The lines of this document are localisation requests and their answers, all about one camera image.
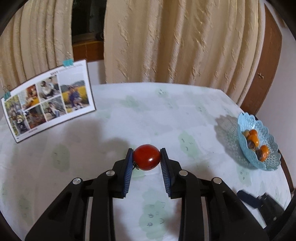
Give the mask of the small orange tangerine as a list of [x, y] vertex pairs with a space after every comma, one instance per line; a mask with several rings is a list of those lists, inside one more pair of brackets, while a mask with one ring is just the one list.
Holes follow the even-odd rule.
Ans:
[[262, 145], [260, 147], [261, 155], [264, 159], [266, 159], [269, 156], [269, 148], [266, 145]]
[[250, 131], [249, 131], [249, 134], [250, 134], [250, 135], [255, 135], [255, 136], [258, 135], [258, 133], [257, 133], [256, 130], [250, 130]]
[[265, 152], [261, 149], [258, 149], [255, 152], [256, 152], [257, 159], [261, 162], [264, 162], [268, 157], [268, 152]]

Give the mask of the large orange fruit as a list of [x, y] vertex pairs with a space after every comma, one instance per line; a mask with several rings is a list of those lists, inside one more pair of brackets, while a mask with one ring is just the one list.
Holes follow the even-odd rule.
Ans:
[[259, 146], [260, 141], [259, 141], [259, 139], [258, 139], [257, 136], [255, 136], [255, 135], [249, 135], [248, 138], [247, 138], [247, 141], [248, 140], [253, 141], [255, 143], [255, 145], [256, 145], [256, 148]]

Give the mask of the red cherry tomato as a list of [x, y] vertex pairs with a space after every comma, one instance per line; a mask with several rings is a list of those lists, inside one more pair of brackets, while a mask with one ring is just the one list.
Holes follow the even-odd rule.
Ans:
[[149, 171], [158, 166], [161, 161], [160, 151], [153, 145], [145, 144], [133, 152], [133, 165], [137, 169]]

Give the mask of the dark passion fruit in basket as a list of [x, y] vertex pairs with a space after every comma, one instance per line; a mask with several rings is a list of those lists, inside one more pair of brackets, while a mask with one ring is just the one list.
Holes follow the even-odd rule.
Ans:
[[251, 140], [247, 141], [247, 146], [248, 146], [248, 149], [251, 149], [251, 150], [254, 150], [254, 151], [256, 149], [255, 143], [253, 141], [251, 141]]

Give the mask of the tan longan in basket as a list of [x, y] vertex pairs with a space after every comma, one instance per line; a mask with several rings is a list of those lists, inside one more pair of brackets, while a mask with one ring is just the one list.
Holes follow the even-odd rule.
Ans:
[[244, 135], [244, 137], [248, 138], [249, 136], [249, 131], [245, 130], [244, 132], [242, 132], [242, 134]]

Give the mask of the light blue lattice fruit basket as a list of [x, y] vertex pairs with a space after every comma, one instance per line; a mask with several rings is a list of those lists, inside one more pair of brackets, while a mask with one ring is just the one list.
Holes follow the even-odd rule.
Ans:
[[241, 151], [252, 166], [264, 171], [274, 171], [280, 166], [281, 155], [274, 136], [254, 115], [239, 114], [237, 135]]

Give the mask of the photo collage card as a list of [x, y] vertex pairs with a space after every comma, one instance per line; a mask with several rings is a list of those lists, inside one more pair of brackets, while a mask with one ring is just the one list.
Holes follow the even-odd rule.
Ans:
[[1, 105], [16, 143], [96, 109], [86, 60], [46, 71], [10, 93]]

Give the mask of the teal binder clip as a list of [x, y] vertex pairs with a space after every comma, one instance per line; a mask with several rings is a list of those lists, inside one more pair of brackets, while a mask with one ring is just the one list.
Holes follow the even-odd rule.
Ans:
[[4, 100], [7, 101], [11, 97], [10, 86], [9, 85], [5, 85], [3, 87], [3, 91], [4, 91]]
[[73, 63], [74, 63], [73, 59], [65, 59], [65, 60], [63, 60], [63, 66], [64, 67], [73, 66]]

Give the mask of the brown wooden door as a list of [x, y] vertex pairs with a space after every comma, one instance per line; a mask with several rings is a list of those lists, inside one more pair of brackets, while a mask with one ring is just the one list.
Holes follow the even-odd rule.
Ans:
[[264, 41], [260, 60], [248, 93], [241, 104], [243, 111], [256, 115], [273, 83], [280, 60], [282, 34], [268, 7], [265, 10]]

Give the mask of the cream textured curtain right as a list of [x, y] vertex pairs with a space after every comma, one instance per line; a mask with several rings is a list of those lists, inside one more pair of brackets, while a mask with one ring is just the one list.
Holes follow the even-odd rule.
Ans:
[[240, 105], [264, 31], [262, 1], [108, 1], [106, 81], [211, 87]]

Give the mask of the cream textured curtain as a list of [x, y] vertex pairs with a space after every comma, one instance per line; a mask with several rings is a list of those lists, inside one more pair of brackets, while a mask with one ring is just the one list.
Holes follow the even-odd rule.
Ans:
[[264, 31], [262, 1], [108, 1], [106, 81], [211, 87], [240, 105]]
[[73, 57], [73, 1], [28, 1], [1, 35], [1, 88], [14, 89]]

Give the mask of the cream textured curtain left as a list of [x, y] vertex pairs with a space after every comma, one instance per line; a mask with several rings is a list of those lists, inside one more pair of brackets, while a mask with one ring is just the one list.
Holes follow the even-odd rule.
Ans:
[[14, 89], [73, 57], [73, 1], [28, 1], [1, 35], [1, 88]]

